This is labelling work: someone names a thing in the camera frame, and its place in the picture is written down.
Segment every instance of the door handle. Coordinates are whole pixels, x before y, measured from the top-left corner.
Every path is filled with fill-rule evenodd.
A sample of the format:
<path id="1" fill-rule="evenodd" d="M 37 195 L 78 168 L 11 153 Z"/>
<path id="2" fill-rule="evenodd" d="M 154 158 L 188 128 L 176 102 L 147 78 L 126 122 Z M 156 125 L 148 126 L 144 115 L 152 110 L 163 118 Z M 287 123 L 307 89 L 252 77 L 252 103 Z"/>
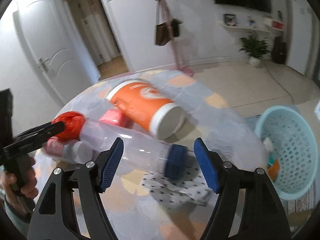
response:
<path id="1" fill-rule="evenodd" d="M 48 72 L 47 67 L 45 66 L 45 62 L 47 62 L 49 59 L 47 58 L 46 60 L 42 61 L 42 58 L 39 59 L 39 68 L 42 70 L 42 72 Z"/>

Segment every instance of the white flower pot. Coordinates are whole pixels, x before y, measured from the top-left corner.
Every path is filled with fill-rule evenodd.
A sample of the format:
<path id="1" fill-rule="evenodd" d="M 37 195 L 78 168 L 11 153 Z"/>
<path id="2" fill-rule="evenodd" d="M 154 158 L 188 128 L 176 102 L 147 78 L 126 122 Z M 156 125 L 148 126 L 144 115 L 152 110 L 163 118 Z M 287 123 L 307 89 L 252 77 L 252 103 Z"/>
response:
<path id="1" fill-rule="evenodd" d="M 255 57 L 250 57 L 249 58 L 249 64 L 253 67 L 258 67 L 260 64 L 261 60 Z"/>

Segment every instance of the white door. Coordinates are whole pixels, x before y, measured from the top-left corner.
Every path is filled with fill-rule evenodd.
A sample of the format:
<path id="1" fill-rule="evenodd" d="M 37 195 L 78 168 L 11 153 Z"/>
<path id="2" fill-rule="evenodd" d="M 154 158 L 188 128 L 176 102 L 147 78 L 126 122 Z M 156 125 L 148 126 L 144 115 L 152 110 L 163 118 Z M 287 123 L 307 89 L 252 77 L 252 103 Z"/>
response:
<path id="1" fill-rule="evenodd" d="M 287 65 L 305 74 L 309 59 L 312 35 L 312 11 L 307 0 L 291 0 L 292 41 Z"/>
<path id="2" fill-rule="evenodd" d="M 120 55 L 113 34 L 108 25 L 106 15 L 99 0 L 78 0 L 88 34 L 98 47 L 102 63 L 108 62 Z"/>
<path id="3" fill-rule="evenodd" d="M 54 0 L 20 0 L 18 11 L 31 54 L 63 103 L 90 87 Z"/>
<path id="4" fill-rule="evenodd" d="M 99 52 L 99 48 L 92 38 L 93 35 L 91 34 L 91 30 L 88 27 L 88 22 L 85 20 L 84 12 L 81 8 L 81 3 L 79 2 L 79 0 L 71 0 L 68 1 L 68 3 L 78 31 L 86 47 L 88 48 L 88 51 L 94 63 L 96 64 L 96 66 L 101 65 L 102 63 L 104 63 L 104 61 L 100 57 L 101 53 Z"/>

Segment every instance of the pink package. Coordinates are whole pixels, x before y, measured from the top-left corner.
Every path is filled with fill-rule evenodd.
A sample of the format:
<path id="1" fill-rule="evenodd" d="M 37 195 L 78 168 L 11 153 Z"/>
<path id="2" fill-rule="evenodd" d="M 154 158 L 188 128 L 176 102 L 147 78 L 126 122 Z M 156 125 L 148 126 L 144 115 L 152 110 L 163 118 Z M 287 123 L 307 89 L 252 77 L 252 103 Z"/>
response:
<path id="1" fill-rule="evenodd" d="M 129 117 L 127 117 L 124 113 L 119 109 L 109 109 L 101 118 L 100 122 L 105 122 L 108 124 L 126 127 L 129 121 Z"/>

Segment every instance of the floral tablecloth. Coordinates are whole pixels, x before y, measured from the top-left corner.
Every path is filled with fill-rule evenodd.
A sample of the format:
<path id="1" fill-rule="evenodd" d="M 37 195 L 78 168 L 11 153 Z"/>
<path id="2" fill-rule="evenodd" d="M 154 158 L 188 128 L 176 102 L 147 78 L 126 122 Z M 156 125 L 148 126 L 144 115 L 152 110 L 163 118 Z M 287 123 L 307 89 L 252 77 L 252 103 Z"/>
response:
<path id="1" fill-rule="evenodd" d="M 121 81 L 136 78 L 149 81 L 187 113 L 188 121 L 166 142 L 185 145 L 192 151 L 194 140 L 201 137 L 210 150 L 219 150 L 222 158 L 231 160 L 240 169 L 265 168 L 267 157 L 262 143 L 244 119 L 219 94 L 179 71 L 147 71 L 97 83 L 71 100 L 58 114 L 74 110 L 98 120 L 108 109 L 113 108 L 106 100 L 112 87 Z M 142 131 L 138 125 L 133 129 Z M 41 150 L 37 151 L 35 170 L 39 191 L 56 166 L 57 162 L 44 155 Z M 65 163 L 58 163 L 58 166 L 73 168 Z M 186 203 L 179 208 L 165 208 L 140 185 L 143 176 L 144 171 L 129 169 L 120 162 L 111 187 L 100 195 L 118 238 L 199 239 L 213 211 L 217 195 L 212 193 L 205 206 Z M 77 191 L 74 193 L 74 200 L 81 233 L 89 236 Z M 237 232 L 240 217 L 241 207 L 236 212 L 231 235 Z"/>

